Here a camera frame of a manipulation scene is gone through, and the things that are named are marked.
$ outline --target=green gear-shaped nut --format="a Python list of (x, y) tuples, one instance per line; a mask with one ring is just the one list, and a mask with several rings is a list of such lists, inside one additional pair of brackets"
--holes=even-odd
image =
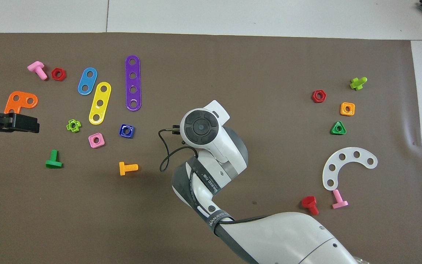
[(79, 128), (81, 127), (81, 122), (79, 122), (79, 121), (77, 121), (77, 120), (75, 120), (75, 119), (71, 119), (71, 120), (69, 120), (69, 122), (68, 122), (68, 124), (67, 124), (67, 126), (66, 126), (66, 128), (69, 130), (69, 131), (71, 131), (71, 132), (73, 132), (73, 133), (77, 133), (77, 132), (79, 132)]

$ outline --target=pink bolt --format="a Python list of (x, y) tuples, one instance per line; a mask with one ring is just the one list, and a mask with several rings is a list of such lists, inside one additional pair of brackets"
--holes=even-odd
[(48, 77), (45, 74), (45, 72), (43, 72), (42, 68), (45, 67), (45, 65), (43, 65), (42, 62), (39, 62), (38, 60), (34, 63), (32, 63), (31, 65), (27, 66), (27, 69), (30, 70), (31, 72), (35, 72), (40, 79), (42, 80), (46, 80)]
[(337, 209), (348, 205), (347, 201), (343, 201), (343, 198), (341, 197), (340, 191), (338, 191), (338, 189), (333, 190), (333, 195), (335, 195), (335, 199), (337, 202), (336, 204), (333, 204), (333, 209)]

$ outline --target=gray strap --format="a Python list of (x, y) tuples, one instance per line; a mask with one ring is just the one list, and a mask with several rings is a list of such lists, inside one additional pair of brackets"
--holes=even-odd
[(211, 214), (208, 219), (206, 219), (206, 224), (214, 232), (216, 225), (221, 221), (223, 218), (229, 217), (233, 220), (233, 218), (224, 210), (217, 210), (213, 214)]
[(196, 173), (198, 178), (200, 178), (201, 182), (203, 182), (203, 184), (208, 188), (212, 195), (216, 195), (219, 191), (221, 191), (219, 184), (214, 180), (203, 164), (201, 164), (201, 162), (196, 159), (196, 157), (193, 156), (186, 162), (188, 162), (191, 169)]

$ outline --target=yellow-orange screw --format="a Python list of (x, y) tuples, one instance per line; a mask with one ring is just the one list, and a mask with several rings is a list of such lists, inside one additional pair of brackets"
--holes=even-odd
[(134, 172), (135, 170), (137, 171), (139, 169), (138, 164), (129, 164), (129, 165), (125, 165), (125, 163), (119, 162), (120, 165), (120, 175), (124, 176), (125, 172)]

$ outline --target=pink square nut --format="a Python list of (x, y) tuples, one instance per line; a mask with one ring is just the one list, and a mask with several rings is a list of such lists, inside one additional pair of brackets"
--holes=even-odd
[(89, 144), (90, 144), (90, 147), (92, 147), (93, 149), (103, 146), (105, 144), (104, 136), (102, 136), (102, 134), (100, 133), (95, 133), (93, 135), (90, 135)]

